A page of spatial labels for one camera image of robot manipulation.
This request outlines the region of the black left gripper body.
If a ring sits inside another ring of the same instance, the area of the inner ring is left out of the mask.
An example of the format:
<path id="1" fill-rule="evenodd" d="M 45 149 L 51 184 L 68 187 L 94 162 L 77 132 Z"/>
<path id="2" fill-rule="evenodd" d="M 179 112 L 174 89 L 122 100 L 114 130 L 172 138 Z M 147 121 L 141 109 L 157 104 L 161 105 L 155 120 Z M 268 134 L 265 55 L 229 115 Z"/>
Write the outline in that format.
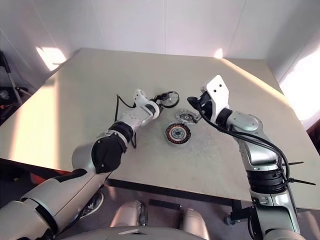
<path id="1" fill-rule="evenodd" d="M 158 94 L 156 95 L 152 101 L 155 102 L 157 104 L 157 106 L 159 107 L 159 110 L 160 111 L 163 111 L 164 110 L 164 107 L 163 107 L 163 104 L 162 104 L 162 100 L 165 98 L 165 94 L 162 93 L 162 94 Z"/>

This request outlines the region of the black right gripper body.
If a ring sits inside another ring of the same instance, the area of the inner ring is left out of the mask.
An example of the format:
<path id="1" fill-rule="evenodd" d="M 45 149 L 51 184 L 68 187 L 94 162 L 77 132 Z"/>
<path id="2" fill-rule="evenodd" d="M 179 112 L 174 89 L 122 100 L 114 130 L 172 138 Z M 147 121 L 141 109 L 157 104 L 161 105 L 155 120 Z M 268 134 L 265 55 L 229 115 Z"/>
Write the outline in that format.
<path id="1" fill-rule="evenodd" d="M 205 91 L 197 100 L 198 112 L 200 115 L 204 115 L 208 120 L 210 120 L 213 115 L 213 103 L 210 95 Z"/>

